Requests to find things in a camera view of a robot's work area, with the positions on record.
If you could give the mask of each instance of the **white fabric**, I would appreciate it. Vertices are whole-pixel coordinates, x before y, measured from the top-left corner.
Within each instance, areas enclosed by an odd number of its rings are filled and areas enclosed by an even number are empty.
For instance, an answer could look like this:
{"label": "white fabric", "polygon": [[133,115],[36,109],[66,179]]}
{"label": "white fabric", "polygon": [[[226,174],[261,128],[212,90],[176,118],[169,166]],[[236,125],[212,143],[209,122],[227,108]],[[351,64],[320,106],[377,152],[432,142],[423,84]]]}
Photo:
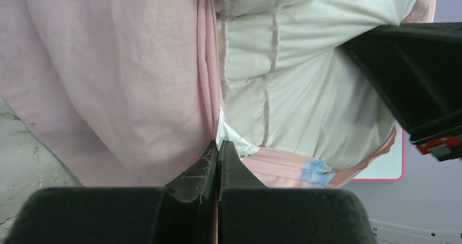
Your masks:
{"label": "white fabric", "polygon": [[224,118],[224,110],[222,107],[220,107],[220,115],[218,116],[218,130],[215,141],[218,148],[221,147],[223,141],[233,142],[239,156],[253,155],[260,150],[259,147],[248,142],[229,126]]}
{"label": "white fabric", "polygon": [[216,0],[226,120],[254,145],[349,168],[395,120],[336,48],[417,0]]}

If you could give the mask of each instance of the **black cover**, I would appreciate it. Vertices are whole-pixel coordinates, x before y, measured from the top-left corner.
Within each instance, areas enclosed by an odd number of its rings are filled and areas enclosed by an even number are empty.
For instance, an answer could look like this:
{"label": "black cover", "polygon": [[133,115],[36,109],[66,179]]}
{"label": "black cover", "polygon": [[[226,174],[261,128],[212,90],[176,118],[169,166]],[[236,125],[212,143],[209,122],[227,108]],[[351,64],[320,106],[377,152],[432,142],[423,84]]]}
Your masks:
{"label": "black cover", "polygon": [[380,26],[342,47],[413,143],[462,134],[462,23]]}

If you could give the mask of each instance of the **black padded object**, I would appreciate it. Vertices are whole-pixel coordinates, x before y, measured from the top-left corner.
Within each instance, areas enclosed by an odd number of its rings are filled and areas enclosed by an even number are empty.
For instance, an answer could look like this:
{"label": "black padded object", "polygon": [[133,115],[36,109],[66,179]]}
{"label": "black padded object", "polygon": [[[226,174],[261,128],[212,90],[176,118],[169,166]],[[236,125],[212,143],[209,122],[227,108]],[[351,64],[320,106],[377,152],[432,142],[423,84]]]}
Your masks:
{"label": "black padded object", "polygon": [[266,186],[242,163],[234,143],[223,141],[218,153],[218,171],[221,188],[245,187],[266,188]]}
{"label": "black padded object", "polygon": [[366,211],[341,190],[269,189],[223,142],[218,201],[219,244],[373,244]]}
{"label": "black padded object", "polygon": [[414,144],[462,134],[462,23],[379,26],[342,47]]}
{"label": "black padded object", "polygon": [[352,193],[266,188],[232,142],[211,142],[166,187],[38,191],[5,244],[215,244],[217,204],[220,244],[375,243]]}
{"label": "black padded object", "polygon": [[38,191],[5,244],[214,244],[217,157],[211,143],[168,187]]}

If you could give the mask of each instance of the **gray floor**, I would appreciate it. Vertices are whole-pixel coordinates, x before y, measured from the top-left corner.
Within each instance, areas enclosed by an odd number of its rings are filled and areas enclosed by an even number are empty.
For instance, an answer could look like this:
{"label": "gray floor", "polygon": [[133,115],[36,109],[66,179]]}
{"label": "gray floor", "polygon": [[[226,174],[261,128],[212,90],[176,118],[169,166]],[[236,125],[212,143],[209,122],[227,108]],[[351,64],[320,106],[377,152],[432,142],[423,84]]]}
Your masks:
{"label": "gray floor", "polygon": [[0,99],[0,243],[35,191],[80,183]]}

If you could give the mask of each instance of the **seam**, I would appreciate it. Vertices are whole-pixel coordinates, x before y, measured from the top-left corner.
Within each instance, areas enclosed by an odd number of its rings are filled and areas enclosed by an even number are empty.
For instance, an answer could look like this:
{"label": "seam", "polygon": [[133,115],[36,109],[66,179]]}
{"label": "seam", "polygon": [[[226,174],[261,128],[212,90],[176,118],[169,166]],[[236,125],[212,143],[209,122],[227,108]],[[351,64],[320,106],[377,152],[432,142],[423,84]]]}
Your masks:
{"label": "seam", "polygon": [[[393,130],[390,132],[390,135],[388,136],[388,138],[382,143],[382,145],[380,145],[375,151],[373,151],[371,154],[367,155],[365,159],[367,159],[368,157],[372,156],[372,155],[376,155],[378,154],[379,152],[381,152],[384,148],[388,147],[390,145],[390,143],[392,142],[392,139],[396,137],[396,127],[393,128]],[[277,153],[278,155],[285,155],[285,156],[292,156],[291,153],[287,153],[287,152],[279,152],[279,151],[273,151],[273,150],[267,150],[267,149],[260,149],[260,152],[263,152],[263,151],[266,151],[266,152],[269,152],[269,153]],[[287,166],[287,167],[294,167],[294,168],[301,168],[299,166],[292,166],[292,165],[287,165],[287,164],[279,164],[279,163],[276,163],[276,162],[271,162],[271,161],[264,161],[264,160],[259,160],[255,157],[253,157],[252,155],[246,157],[246,158],[249,158],[249,159],[252,159],[254,161],[260,161],[260,162],[265,162],[265,163],[270,163],[270,164],[277,164],[277,165],[283,165],[283,166]],[[313,158],[313,157],[308,157],[307,156],[307,162],[310,161],[311,159],[315,159],[317,160],[316,158]]]}
{"label": "seam", "polygon": [[287,164],[279,164],[279,163],[270,162],[270,161],[258,160],[258,159],[256,159],[256,158],[252,158],[252,156],[246,157],[246,159],[249,159],[249,158],[250,158],[252,161],[257,161],[257,162],[262,162],[262,163],[268,163],[268,164],[271,164],[271,165],[279,165],[279,166],[282,166],[282,167],[303,169],[303,167],[300,167],[300,166],[292,166],[292,165],[287,165]]}
{"label": "seam", "polygon": [[222,26],[223,26],[223,83],[222,83],[222,97],[223,101],[226,104],[226,99],[228,98],[228,92],[229,92],[229,87],[228,87],[228,77],[227,77],[227,72],[228,72],[228,51],[229,51],[229,42],[228,42],[228,19],[222,18]]}
{"label": "seam", "polygon": [[277,60],[278,60],[278,53],[279,53],[279,21],[278,15],[281,12],[281,9],[284,4],[284,0],[272,0],[273,5],[275,8],[272,12],[272,50],[271,50],[271,68],[268,74],[263,76],[263,82],[265,83],[265,104],[264,104],[264,118],[265,118],[265,132],[263,135],[263,142],[262,146],[266,146],[268,144],[269,133],[270,133],[270,91],[269,91],[269,74],[275,72],[277,67]]}
{"label": "seam", "polygon": [[313,186],[326,186],[326,187],[333,187],[333,188],[336,188],[338,186],[333,186],[331,184],[329,184],[329,182],[333,179],[333,177],[327,182],[327,183],[314,183],[314,182],[311,182],[311,181],[304,181],[304,180],[301,180],[301,179],[294,179],[294,178],[289,178],[289,177],[285,177],[285,176],[280,176],[280,175],[274,175],[274,174],[268,174],[268,173],[265,173],[265,172],[254,172],[251,170],[251,172],[253,174],[261,174],[261,175],[266,175],[266,176],[272,176],[272,177],[276,177],[276,178],[281,178],[281,179],[287,179],[287,180],[294,180],[294,181],[299,181],[299,182],[302,182],[302,183],[306,183],[306,184],[309,184],[309,185],[313,185]]}

